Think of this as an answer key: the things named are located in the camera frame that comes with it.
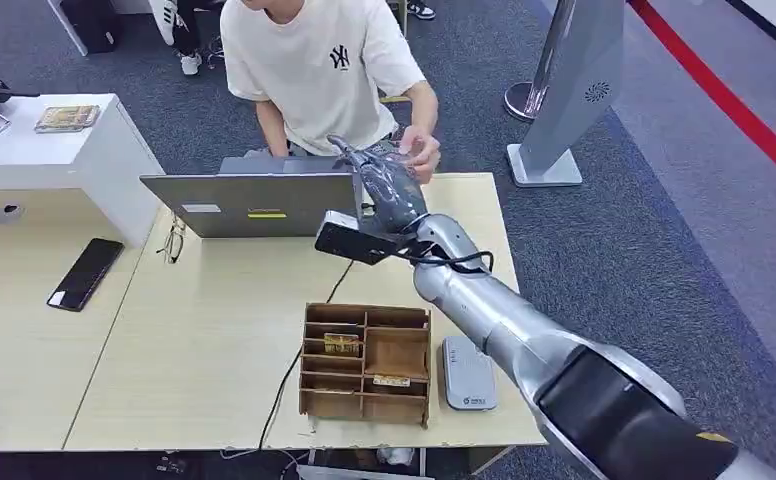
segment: black smartphone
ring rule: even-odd
[[[120,242],[102,238],[91,240],[46,304],[62,310],[82,311],[122,251],[123,244]]]

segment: floor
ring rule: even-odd
[[[539,309],[627,349],[676,386],[693,420],[776,467],[776,167],[628,12],[624,91],[573,147],[584,185],[515,188],[503,154],[526,126],[500,99],[534,71],[547,1],[432,0],[438,19],[411,22],[441,98],[441,170],[493,172],[521,291]],[[776,130],[776,44],[722,0],[652,3]],[[204,31],[214,23],[203,18]],[[13,87],[116,92],[169,173],[211,173],[260,145],[222,68],[183,78],[144,16],[127,19],[122,42],[79,57],[45,2],[0,0],[0,77]],[[276,478],[287,458],[186,455],[178,478]],[[465,478],[460,455],[432,452],[431,473]],[[165,478],[158,456],[0,454],[0,478]],[[546,448],[517,449],[482,477],[580,478]]]

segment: ny logo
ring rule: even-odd
[[[338,45],[332,49],[332,53],[329,54],[332,61],[335,62],[335,68],[341,70],[347,70],[350,66],[350,57],[347,53],[347,47]]]

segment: eyeglasses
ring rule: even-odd
[[[185,243],[185,222],[179,220],[176,214],[173,214],[173,223],[170,225],[170,232],[164,241],[164,246],[156,250],[155,253],[164,253],[164,260],[167,263],[176,263],[179,255],[182,253],[182,245]]]

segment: white t-shirt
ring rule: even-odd
[[[288,139],[335,155],[326,135],[368,147],[396,123],[377,87],[400,95],[424,80],[385,0],[305,0],[290,23],[229,0],[220,17],[229,90],[271,100]]]

